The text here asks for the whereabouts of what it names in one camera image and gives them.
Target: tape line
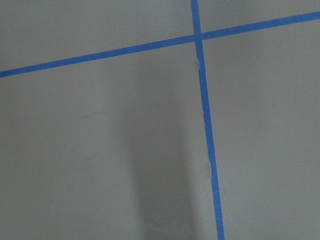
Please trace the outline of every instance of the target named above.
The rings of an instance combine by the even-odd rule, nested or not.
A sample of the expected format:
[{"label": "tape line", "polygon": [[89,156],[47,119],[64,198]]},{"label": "tape line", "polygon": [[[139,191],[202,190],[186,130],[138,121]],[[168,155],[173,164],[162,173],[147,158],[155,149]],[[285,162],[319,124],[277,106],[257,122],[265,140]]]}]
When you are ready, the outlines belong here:
[{"label": "tape line", "polygon": [[[320,19],[320,11],[300,14],[300,15],[294,15],[294,16],[288,16],[283,18],[277,18],[273,20],[267,20],[267,21],[261,21],[256,23],[250,23],[246,25],[241,26],[234,26],[214,31],[208,31],[202,33],[202,39],[208,40],[208,39],[214,39],[214,38],[220,38],[224,36],[234,35],[234,34],[241,34],[251,31],[257,31],[267,28],[274,28],[289,24],[297,24],[312,20],[318,20]],[[162,41],[155,41],[135,46],[129,46],[109,51],[103,51],[103,52],[97,52],[92,53],[88,55],[82,55],[82,56],[76,56],[56,61],[50,61],[30,66],[24,66],[9,70],[0,71],[0,78],[8,77],[12,75],[18,75],[18,74],[25,74],[29,72],[35,72],[39,70],[45,70],[45,69],[51,69],[51,68],[57,68],[62,67],[66,65],[71,64],[78,64],[78,63],[84,63],[89,62],[93,60],[99,60],[99,59],[106,59],[111,57],[116,57],[120,55],[126,55],[126,54],[133,54],[148,50],[154,50],[154,49],[160,49],[160,48],[166,48],[170,46],[180,45],[180,44],[186,44],[191,43],[195,41],[194,35],[188,35],[188,36],[182,36],[182,37],[176,37],[172,39],[162,40]]]},{"label": "tape line", "polygon": [[202,42],[202,32],[201,32],[198,0],[191,0],[191,10],[192,10],[192,19],[193,19],[196,57],[199,65],[198,73],[199,73],[199,81],[200,81],[206,145],[208,150],[208,158],[211,166],[211,185],[213,190],[213,205],[214,205],[214,214],[215,214],[215,222],[216,222],[216,232],[217,232],[218,240],[225,240],[224,222],[223,222],[223,215],[222,215],[222,208],[221,208],[221,198],[220,198],[220,190],[219,190],[213,128],[211,124],[209,94],[208,94],[207,76],[206,76],[206,64],[205,64],[205,56],[204,56],[204,49],[203,49],[203,42]]}]

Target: gray surface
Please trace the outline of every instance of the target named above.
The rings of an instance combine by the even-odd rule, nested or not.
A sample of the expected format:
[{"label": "gray surface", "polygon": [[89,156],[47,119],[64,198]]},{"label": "gray surface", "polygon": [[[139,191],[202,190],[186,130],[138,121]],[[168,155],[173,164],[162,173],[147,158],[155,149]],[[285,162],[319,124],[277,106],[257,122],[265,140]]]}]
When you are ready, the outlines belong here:
[{"label": "gray surface", "polygon": [[217,239],[194,44],[0,81],[1,240]]},{"label": "gray surface", "polygon": [[319,239],[319,28],[204,42],[227,240]]},{"label": "gray surface", "polygon": [[320,10],[319,0],[198,0],[203,32]]},{"label": "gray surface", "polygon": [[0,71],[193,34],[189,0],[0,4]]}]

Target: blue painter's tape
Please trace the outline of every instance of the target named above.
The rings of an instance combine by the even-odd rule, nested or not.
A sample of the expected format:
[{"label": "blue painter's tape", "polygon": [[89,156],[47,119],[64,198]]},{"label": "blue painter's tape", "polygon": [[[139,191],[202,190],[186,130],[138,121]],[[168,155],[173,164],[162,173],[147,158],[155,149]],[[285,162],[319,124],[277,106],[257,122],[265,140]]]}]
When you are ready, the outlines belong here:
[{"label": "blue painter's tape", "polygon": [[57,60],[57,61],[50,61],[50,62],[45,62],[41,64],[0,71],[0,78],[17,75],[17,74],[25,74],[29,72],[44,70],[44,69],[51,69],[51,68],[56,68],[56,67],[61,67],[61,66],[66,66],[71,64],[84,63],[84,62],[98,60],[98,59],[106,59],[106,58],[111,58],[111,57],[120,56],[120,55],[133,54],[133,53],[138,53],[138,52],[143,52],[148,50],[160,49],[160,48],[165,48],[165,47],[170,47],[170,46],[175,46],[180,44],[187,44],[193,41],[194,41],[194,36],[188,35],[188,36],[176,37],[176,38],[162,40],[162,41],[150,42],[150,43],[141,44],[141,45],[119,48],[115,50],[92,53],[92,54],[83,55],[83,56],[76,56],[76,57],[66,58],[66,59]]},{"label": "blue painter's tape", "polygon": [[315,12],[310,12],[310,13],[305,13],[300,15],[277,18],[277,19],[268,20],[268,21],[260,21],[260,22],[246,24],[246,25],[234,26],[234,27],[219,29],[215,31],[207,31],[202,33],[202,39],[203,40],[215,39],[215,38],[220,38],[220,37],[234,35],[234,34],[247,33],[247,32],[257,31],[261,29],[269,29],[269,28],[308,22],[308,21],[318,20],[318,19],[320,19],[320,11],[315,11]]},{"label": "blue painter's tape", "polygon": [[205,56],[204,56],[204,49],[203,49],[203,43],[202,43],[202,32],[201,32],[198,0],[191,0],[191,10],[192,10],[192,19],[193,19],[196,57],[199,64],[198,73],[199,73],[199,81],[200,81],[200,91],[201,91],[206,144],[207,144],[207,150],[208,150],[208,158],[211,165],[211,185],[213,190],[213,205],[214,205],[214,213],[215,213],[215,221],[216,221],[216,231],[217,231],[218,240],[225,240],[224,222],[223,222],[223,216],[222,216],[213,128],[211,124],[209,94],[208,94],[208,86],[207,86]]}]

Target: gray floor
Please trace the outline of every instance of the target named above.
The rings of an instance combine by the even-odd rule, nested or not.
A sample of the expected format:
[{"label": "gray floor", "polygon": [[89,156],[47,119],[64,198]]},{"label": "gray floor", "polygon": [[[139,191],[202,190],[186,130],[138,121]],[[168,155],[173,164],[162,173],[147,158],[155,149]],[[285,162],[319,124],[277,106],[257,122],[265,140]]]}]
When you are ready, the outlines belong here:
[{"label": "gray floor", "polygon": [[[199,0],[202,31],[319,1]],[[320,21],[203,41],[226,240],[320,236]],[[2,1],[0,71],[192,35],[189,0]],[[0,79],[1,240],[217,240],[195,44]]]}]

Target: blue tape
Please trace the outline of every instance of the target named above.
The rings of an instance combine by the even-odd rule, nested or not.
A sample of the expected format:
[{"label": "blue tape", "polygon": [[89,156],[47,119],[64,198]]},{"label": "blue tape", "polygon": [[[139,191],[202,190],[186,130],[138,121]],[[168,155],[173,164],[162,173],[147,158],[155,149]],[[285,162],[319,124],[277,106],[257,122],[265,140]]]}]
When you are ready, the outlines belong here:
[{"label": "blue tape", "polygon": [[297,24],[297,23],[318,20],[318,19],[320,19],[320,11],[315,11],[315,12],[310,12],[310,13],[305,13],[300,15],[277,18],[277,19],[268,20],[268,21],[260,21],[260,22],[250,23],[250,24],[241,25],[241,26],[234,26],[234,27],[219,29],[215,31],[208,31],[208,32],[202,33],[202,39],[203,40],[215,39],[215,38],[225,37],[225,36],[234,35],[234,34],[247,33],[247,32],[257,31],[261,29],[269,29],[269,28],[280,27],[280,26],[290,25],[290,24]]},{"label": "blue tape", "polygon": [[225,240],[224,222],[221,208],[221,198],[218,181],[218,170],[214,146],[213,128],[211,124],[210,106],[209,106],[209,95],[207,86],[205,56],[203,49],[203,39],[200,24],[200,14],[198,0],[191,0],[191,10],[193,19],[193,30],[195,40],[196,57],[199,65],[199,81],[200,91],[202,100],[202,110],[204,118],[205,137],[208,150],[208,158],[211,165],[211,185],[213,191],[213,205],[216,221],[216,232],[218,240]]},{"label": "blue tape", "polygon": [[52,68],[57,68],[61,66],[71,65],[71,64],[84,63],[84,62],[89,62],[89,61],[98,60],[98,59],[106,59],[106,58],[111,58],[111,57],[120,56],[120,55],[133,54],[133,53],[138,53],[138,52],[143,52],[148,50],[160,49],[160,48],[165,48],[165,47],[170,47],[170,46],[175,46],[180,44],[187,44],[191,42],[194,42],[193,35],[176,37],[176,38],[162,40],[162,41],[155,41],[155,42],[141,44],[141,45],[129,46],[129,47],[119,48],[115,50],[97,52],[97,53],[92,53],[92,54],[83,55],[83,56],[76,56],[76,57],[66,58],[66,59],[57,60],[57,61],[50,61],[50,62],[40,63],[36,65],[31,65],[31,66],[24,66],[24,67],[11,69],[11,70],[0,71],[0,78],[17,75],[17,74],[25,74],[29,72],[44,70],[44,69],[52,69]]},{"label": "blue tape", "polygon": [[[251,24],[246,24],[241,26],[234,26],[234,27],[229,27],[225,29],[208,31],[208,32],[202,33],[202,39],[207,40],[207,39],[220,38],[220,37],[233,35],[233,34],[241,34],[241,33],[261,30],[261,29],[274,28],[274,27],[279,27],[283,25],[302,23],[302,22],[318,20],[318,19],[320,19],[320,11],[315,11],[315,12],[305,13],[301,15],[294,15],[294,16],[277,18],[277,19],[268,20],[268,21],[261,21],[261,22],[256,22],[256,23],[251,23]],[[50,61],[50,62],[35,64],[30,66],[24,66],[24,67],[19,67],[15,69],[0,71],[0,78],[12,76],[12,75],[18,75],[18,74],[25,74],[29,72],[44,70],[44,69],[57,68],[57,67],[62,67],[66,65],[71,65],[71,64],[84,63],[84,62],[89,62],[93,60],[111,58],[111,57],[116,57],[116,56],[125,55],[125,54],[133,54],[133,53],[138,53],[138,52],[143,52],[148,50],[186,44],[186,43],[191,43],[194,40],[195,39],[193,35],[188,35],[188,36],[176,37],[168,40],[162,40],[162,41],[156,41],[156,42],[151,42],[151,43],[146,43],[146,44],[141,44],[136,46],[119,48],[115,50],[97,52],[97,53],[92,53],[92,54],[83,55],[83,56],[76,56],[76,57],[66,58],[66,59],[57,60],[57,61]]]}]

